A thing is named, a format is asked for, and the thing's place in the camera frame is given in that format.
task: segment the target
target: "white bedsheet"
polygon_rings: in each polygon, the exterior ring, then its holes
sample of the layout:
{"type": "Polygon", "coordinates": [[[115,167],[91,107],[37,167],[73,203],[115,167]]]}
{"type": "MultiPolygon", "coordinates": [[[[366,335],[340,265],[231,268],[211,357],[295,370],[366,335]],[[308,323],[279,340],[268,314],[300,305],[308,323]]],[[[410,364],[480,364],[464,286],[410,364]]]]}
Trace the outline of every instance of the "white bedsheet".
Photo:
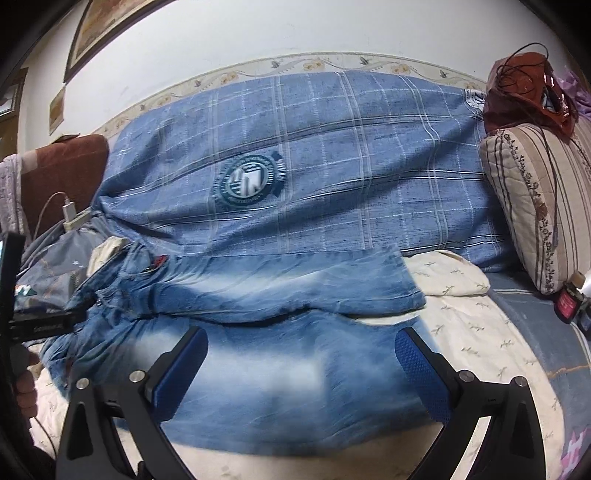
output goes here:
{"type": "MultiPolygon", "coordinates": [[[[425,308],[403,316],[358,319],[370,325],[400,322],[419,314],[431,330],[447,361],[469,369],[482,381],[509,382],[517,375],[528,379],[540,417],[547,478],[560,476],[564,423],[560,403],[533,351],[517,328],[486,296],[489,282],[478,267],[447,251],[406,259],[413,279],[427,296],[425,308]]],[[[37,380],[38,419],[57,447],[67,403],[51,382],[47,370],[37,380]]],[[[33,422],[35,444],[51,453],[47,437],[33,422]]],[[[454,474],[464,479],[486,432],[481,419],[454,474]]],[[[432,424],[394,436],[371,440],[325,457],[268,457],[215,452],[174,445],[198,480],[404,480],[437,436],[432,424]]],[[[140,460],[131,435],[119,431],[132,465],[140,460]]]]}

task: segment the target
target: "blue rubber pad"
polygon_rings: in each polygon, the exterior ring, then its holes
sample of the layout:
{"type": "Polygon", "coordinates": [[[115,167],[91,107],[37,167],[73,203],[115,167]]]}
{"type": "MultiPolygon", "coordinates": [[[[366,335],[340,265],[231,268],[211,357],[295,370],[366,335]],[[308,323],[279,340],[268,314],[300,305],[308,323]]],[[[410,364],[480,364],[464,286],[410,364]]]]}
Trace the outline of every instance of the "blue rubber pad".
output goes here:
{"type": "Polygon", "coordinates": [[[177,356],[152,392],[152,417],[157,423],[170,420],[207,355],[207,334],[199,329],[177,356]]]}
{"type": "Polygon", "coordinates": [[[417,389],[431,418],[447,425],[452,417],[452,406],[443,380],[405,331],[397,333],[394,348],[404,373],[417,389]]]}

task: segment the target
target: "wallpaper border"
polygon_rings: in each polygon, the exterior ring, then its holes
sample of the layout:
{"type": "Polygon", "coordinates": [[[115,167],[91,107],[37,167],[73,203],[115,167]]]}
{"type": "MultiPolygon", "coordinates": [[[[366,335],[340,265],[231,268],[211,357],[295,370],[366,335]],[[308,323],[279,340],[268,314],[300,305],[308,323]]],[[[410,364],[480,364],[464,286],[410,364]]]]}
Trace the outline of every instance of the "wallpaper border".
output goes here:
{"type": "Polygon", "coordinates": [[[244,82],[272,75],[345,70],[418,77],[441,85],[474,90],[484,90],[486,87],[486,82],[466,73],[405,57],[359,52],[297,53],[237,63],[189,78],[129,107],[93,133],[111,139],[143,113],[228,83],[244,82]]]}

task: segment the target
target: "red label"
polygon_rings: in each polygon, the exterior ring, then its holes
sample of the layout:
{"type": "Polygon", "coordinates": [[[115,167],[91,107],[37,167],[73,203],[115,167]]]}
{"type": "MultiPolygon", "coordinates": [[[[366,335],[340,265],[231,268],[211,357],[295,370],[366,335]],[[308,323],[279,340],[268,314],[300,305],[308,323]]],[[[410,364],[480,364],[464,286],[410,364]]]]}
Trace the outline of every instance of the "red label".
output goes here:
{"type": "Polygon", "coordinates": [[[167,258],[168,258],[168,255],[160,255],[159,257],[154,258],[154,262],[152,263],[151,268],[158,268],[160,265],[162,265],[166,261],[167,258]]]}
{"type": "Polygon", "coordinates": [[[575,314],[577,301],[573,300],[566,290],[563,290],[560,292],[560,297],[558,297],[556,306],[558,307],[560,313],[569,319],[575,314]]]}

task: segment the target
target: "light blue jeans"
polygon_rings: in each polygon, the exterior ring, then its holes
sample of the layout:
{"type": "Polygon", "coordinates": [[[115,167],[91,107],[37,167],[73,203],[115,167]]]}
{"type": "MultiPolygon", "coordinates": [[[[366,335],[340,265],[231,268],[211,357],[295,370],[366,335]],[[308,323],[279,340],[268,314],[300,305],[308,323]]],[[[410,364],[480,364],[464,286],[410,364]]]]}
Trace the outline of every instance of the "light blue jeans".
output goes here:
{"type": "Polygon", "coordinates": [[[398,330],[350,316],[425,302],[395,249],[239,257],[161,257],[133,244],[68,305],[93,306],[77,332],[46,342],[67,391],[80,377],[125,381],[190,325],[209,353],[176,416],[173,442],[269,455],[341,448],[422,424],[428,415],[394,354],[398,330]]]}

